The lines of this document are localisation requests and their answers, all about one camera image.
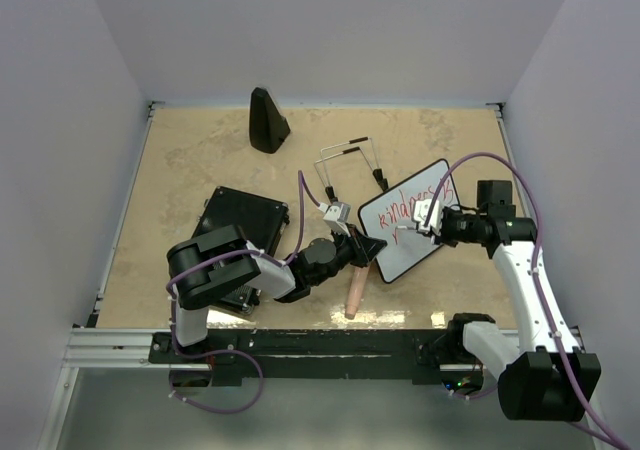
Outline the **white whiteboard black frame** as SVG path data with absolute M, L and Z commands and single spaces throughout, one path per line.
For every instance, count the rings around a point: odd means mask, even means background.
M 364 233 L 387 242 L 376 258 L 384 283 L 393 283 L 439 249 L 417 232 L 396 227 L 415 226 L 411 220 L 414 203 L 431 199 L 448 169 L 447 160 L 436 160 L 359 207 L 358 219 Z

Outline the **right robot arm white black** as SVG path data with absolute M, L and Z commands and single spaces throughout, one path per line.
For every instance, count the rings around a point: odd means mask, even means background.
M 509 292 L 518 329 L 509 340 L 487 314 L 457 313 L 435 349 L 459 363 L 475 358 L 497 382 L 510 420 L 579 422 L 601 375 L 563 322 L 536 249 L 537 228 L 519 217 L 508 180 L 480 180 L 473 210 L 416 201 L 412 220 L 435 244 L 483 247 Z

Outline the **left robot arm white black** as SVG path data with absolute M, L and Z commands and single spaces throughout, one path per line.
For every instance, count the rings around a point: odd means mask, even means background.
M 316 238 L 279 260 L 245 238 L 237 225 L 202 234 L 172 247 L 166 255 L 170 281 L 173 352 L 185 362 L 207 350 L 209 308 L 240 287 L 281 303 L 293 303 L 351 265 L 368 266 L 387 242 L 369 237 L 352 224 Z

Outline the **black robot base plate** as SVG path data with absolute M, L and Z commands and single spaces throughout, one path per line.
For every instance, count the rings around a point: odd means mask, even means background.
M 177 351 L 169 333 L 156 332 L 148 360 L 168 366 L 180 386 L 239 386 L 258 376 L 403 380 L 464 393 L 491 385 L 484 365 L 447 343 L 445 330 L 219 329 Z

